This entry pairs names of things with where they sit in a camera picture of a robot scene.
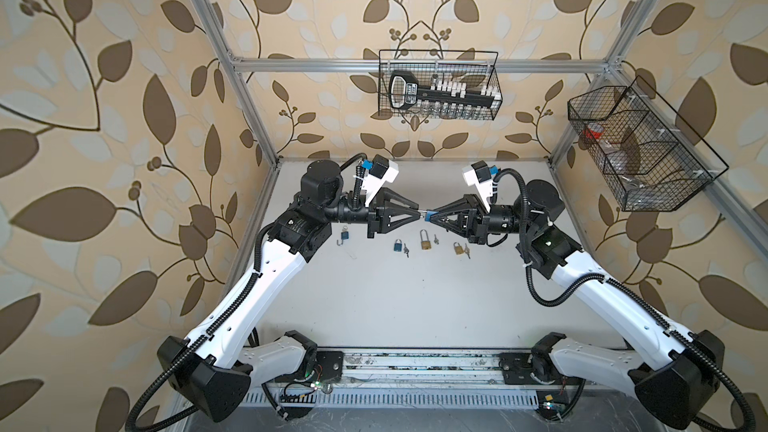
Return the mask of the large brass padlock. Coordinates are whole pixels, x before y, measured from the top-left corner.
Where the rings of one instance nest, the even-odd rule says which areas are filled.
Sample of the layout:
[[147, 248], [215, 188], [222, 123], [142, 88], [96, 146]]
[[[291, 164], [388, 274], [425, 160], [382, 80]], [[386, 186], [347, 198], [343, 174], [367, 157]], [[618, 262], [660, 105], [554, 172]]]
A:
[[430, 240], [429, 233], [426, 229], [421, 229], [419, 232], [420, 236], [420, 246], [422, 250], [430, 250], [432, 248], [432, 243]]

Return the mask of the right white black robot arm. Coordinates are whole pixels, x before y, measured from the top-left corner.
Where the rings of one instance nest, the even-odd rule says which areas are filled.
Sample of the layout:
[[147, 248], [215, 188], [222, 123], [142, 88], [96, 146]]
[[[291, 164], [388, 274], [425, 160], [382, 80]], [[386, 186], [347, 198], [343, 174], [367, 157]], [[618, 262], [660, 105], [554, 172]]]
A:
[[532, 298], [553, 308], [577, 297], [629, 346], [614, 350], [550, 333], [531, 350], [539, 381], [575, 377], [610, 387], [636, 399], [676, 430], [690, 424], [719, 430], [699, 413], [719, 388], [725, 388], [741, 411], [737, 430], [756, 429], [746, 396], [722, 369], [722, 341], [709, 331], [694, 333], [669, 318], [560, 230], [555, 221], [565, 204], [552, 184], [525, 182], [512, 168], [499, 170], [484, 162], [468, 166], [463, 176], [476, 193], [428, 212], [428, 221], [477, 245], [487, 244], [492, 235], [518, 235], [517, 249]]

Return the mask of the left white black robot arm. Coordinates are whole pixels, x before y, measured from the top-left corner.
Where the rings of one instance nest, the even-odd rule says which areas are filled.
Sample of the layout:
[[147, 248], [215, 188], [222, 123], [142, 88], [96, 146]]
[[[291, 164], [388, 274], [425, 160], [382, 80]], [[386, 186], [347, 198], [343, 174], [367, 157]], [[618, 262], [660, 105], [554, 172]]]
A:
[[162, 373], [127, 415], [125, 428], [139, 431], [138, 420], [150, 399], [170, 384], [190, 405], [147, 425], [160, 431], [196, 412], [221, 422], [254, 385], [314, 370], [315, 342], [296, 331], [253, 346], [259, 321], [285, 285], [331, 237], [334, 224], [363, 224], [373, 238], [419, 219], [417, 203], [389, 189], [399, 174], [396, 162], [362, 153], [343, 164], [310, 163], [287, 209], [265, 225], [254, 242], [254, 263], [219, 305], [186, 337], [169, 337], [158, 350]]

